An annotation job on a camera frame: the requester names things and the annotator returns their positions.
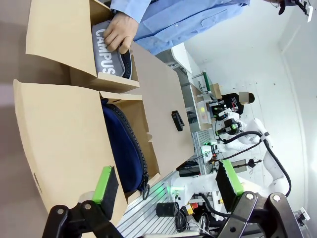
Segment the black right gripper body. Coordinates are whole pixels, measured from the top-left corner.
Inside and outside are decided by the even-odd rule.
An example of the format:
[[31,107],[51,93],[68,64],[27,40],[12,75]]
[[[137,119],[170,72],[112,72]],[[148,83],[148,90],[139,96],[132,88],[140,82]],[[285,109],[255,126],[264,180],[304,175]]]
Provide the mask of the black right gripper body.
[[227,119],[224,121],[224,127],[215,131],[216,136],[222,134],[237,135],[242,130],[242,124],[235,119]]

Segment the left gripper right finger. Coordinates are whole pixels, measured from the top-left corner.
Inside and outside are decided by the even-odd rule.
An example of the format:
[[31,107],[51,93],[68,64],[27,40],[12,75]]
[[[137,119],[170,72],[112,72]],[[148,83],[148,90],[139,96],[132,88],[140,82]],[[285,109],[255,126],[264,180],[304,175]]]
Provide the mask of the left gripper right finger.
[[257,224],[265,238],[301,237],[297,219],[283,193],[262,196],[245,190],[230,161],[220,162],[215,180],[229,213],[219,238],[240,238],[249,223]]

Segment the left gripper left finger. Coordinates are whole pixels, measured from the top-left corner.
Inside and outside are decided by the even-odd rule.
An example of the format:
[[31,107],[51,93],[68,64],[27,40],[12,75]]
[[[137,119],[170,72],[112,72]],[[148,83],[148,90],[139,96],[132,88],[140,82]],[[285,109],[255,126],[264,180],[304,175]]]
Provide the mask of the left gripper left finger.
[[71,209],[65,205],[51,208],[42,237],[80,238],[85,233],[93,233],[97,238],[119,237],[110,221],[118,187],[114,167],[104,167],[92,198],[85,198]]

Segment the person right hand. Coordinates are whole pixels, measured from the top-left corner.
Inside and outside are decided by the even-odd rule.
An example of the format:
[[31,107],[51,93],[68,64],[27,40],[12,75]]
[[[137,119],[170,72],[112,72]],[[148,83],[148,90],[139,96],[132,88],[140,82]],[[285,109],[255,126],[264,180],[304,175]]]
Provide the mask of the person right hand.
[[130,50],[139,23],[123,12],[117,13],[104,31],[104,43],[110,52],[119,50],[125,54]]

